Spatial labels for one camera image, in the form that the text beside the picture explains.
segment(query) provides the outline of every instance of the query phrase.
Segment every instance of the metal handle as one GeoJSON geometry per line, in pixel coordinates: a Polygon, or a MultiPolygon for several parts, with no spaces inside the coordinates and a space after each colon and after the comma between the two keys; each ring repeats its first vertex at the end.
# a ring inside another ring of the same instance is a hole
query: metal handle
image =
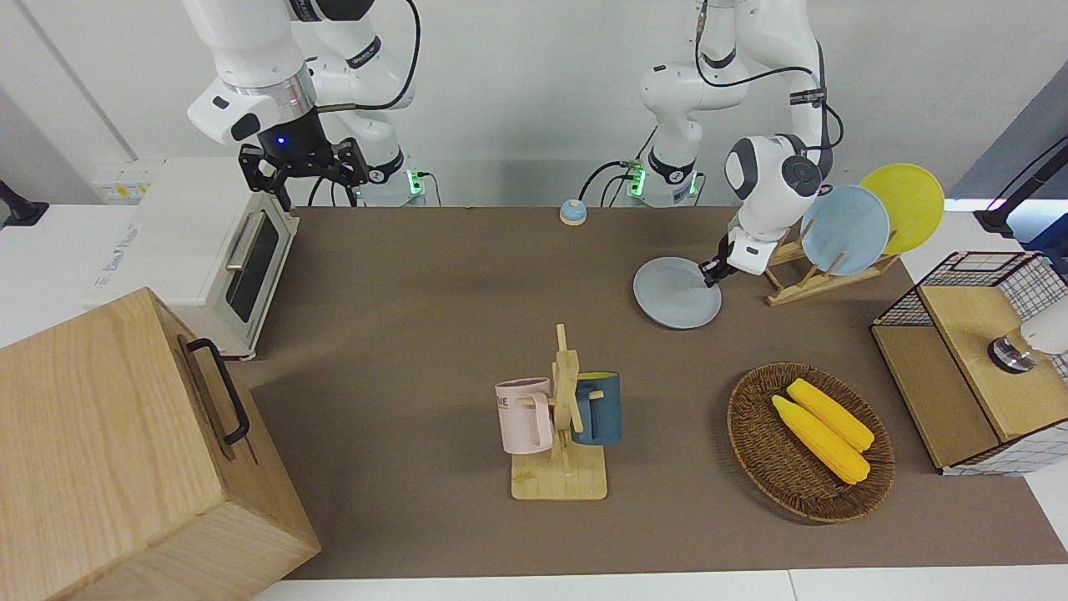
{"type": "Polygon", "coordinates": [[[264,226],[264,221],[267,220],[267,213],[263,210],[253,212],[245,219],[245,225],[241,227],[241,234],[237,236],[237,243],[234,244],[234,251],[230,253],[230,258],[226,258],[226,270],[227,271],[240,271],[245,269],[245,266],[249,263],[249,256],[252,255],[252,248],[255,246],[256,238],[260,237],[260,230],[264,226]]]}
{"type": "Polygon", "coordinates": [[[234,443],[240,441],[249,433],[249,415],[245,413],[245,406],[241,405],[241,398],[237,395],[237,390],[234,389],[234,381],[230,379],[230,371],[226,370],[226,365],[222,363],[222,355],[219,354],[219,348],[215,346],[215,343],[211,343],[207,338],[198,338],[186,345],[186,350],[190,353],[201,349],[207,349],[211,352],[211,359],[215,360],[215,365],[219,368],[219,376],[222,377],[222,383],[226,386],[230,401],[234,404],[234,413],[237,415],[237,429],[222,438],[222,442],[233,446],[234,443]]]}

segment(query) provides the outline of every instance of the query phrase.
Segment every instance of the pink mug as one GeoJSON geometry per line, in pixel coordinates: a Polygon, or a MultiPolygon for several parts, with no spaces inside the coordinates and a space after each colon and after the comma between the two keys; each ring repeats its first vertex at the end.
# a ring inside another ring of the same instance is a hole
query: pink mug
{"type": "Polygon", "coordinates": [[[549,413],[549,379],[509,380],[494,390],[504,453],[529,455],[551,449],[554,428],[549,413]]]}

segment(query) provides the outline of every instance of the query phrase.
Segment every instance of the power outlet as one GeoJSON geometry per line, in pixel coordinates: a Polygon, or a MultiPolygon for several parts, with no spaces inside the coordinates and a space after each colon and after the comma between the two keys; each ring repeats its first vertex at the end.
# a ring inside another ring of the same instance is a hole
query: power outlet
{"type": "Polygon", "coordinates": [[[166,160],[142,158],[101,167],[93,177],[93,189],[106,204],[137,204],[148,191],[156,172],[166,160]]]}

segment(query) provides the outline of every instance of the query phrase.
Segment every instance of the oven handle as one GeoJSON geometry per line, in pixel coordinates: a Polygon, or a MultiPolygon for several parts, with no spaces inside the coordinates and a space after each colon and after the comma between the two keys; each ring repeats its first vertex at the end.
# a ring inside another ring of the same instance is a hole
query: oven handle
{"type": "Polygon", "coordinates": [[[266,221],[267,212],[264,210],[251,212],[245,219],[241,233],[237,236],[237,243],[234,244],[234,250],[230,253],[230,258],[226,258],[227,271],[241,271],[249,264],[252,249],[255,247],[256,238],[260,237],[260,231],[263,230],[266,221]]]}

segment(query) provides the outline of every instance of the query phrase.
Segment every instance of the brown table surface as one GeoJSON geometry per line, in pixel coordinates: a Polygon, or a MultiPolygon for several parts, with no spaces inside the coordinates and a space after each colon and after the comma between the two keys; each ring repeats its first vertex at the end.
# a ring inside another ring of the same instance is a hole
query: brown table surface
{"type": "Polygon", "coordinates": [[[1023,479],[936,474],[868,332],[910,285],[900,265],[775,309],[764,278],[732,275],[719,317],[675,332],[640,312],[632,275],[710,257],[729,208],[592,209],[579,227],[554,208],[300,216],[258,359],[232,367],[323,542],[292,578],[1068,562],[1023,479]],[[557,322],[583,369],[622,377],[601,502],[509,496],[492,386],[548,377],[557,322]],[[835,374],[882,418],[897,478],[873,515],[801,524],[738,466],[731,390],[783,361],[835,374]]]}

